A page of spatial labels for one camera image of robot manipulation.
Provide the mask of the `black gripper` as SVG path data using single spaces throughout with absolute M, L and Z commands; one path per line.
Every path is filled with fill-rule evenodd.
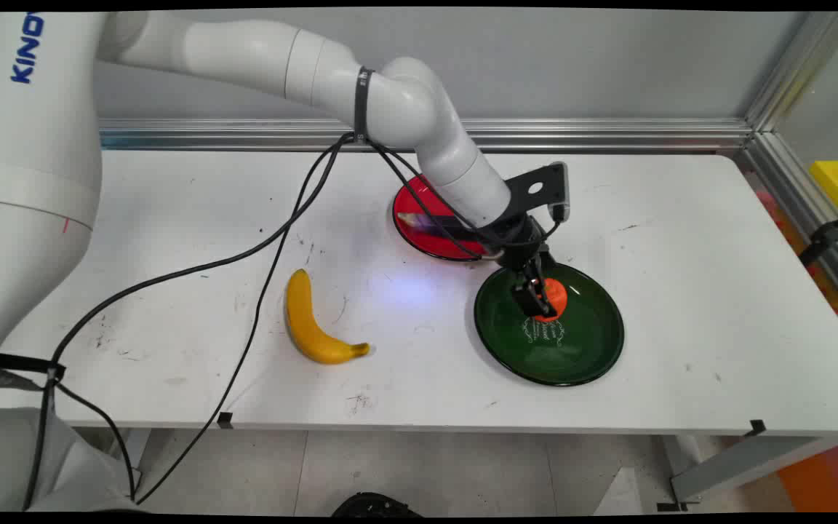
M 553 256 L 539 256 L 548 249 L 548 238 L 556 225 L 544 229 L 531 215 L 490 223 L 479 229 L 482 260 L 490 260 L 503 269 L 515 271 L 510 286 L 513 301 L 528 317 L 548 317 L 549 300 L 545 296 L 548 271 L 556 266 Z M 533 266 L 533 277 L 523 274 Z

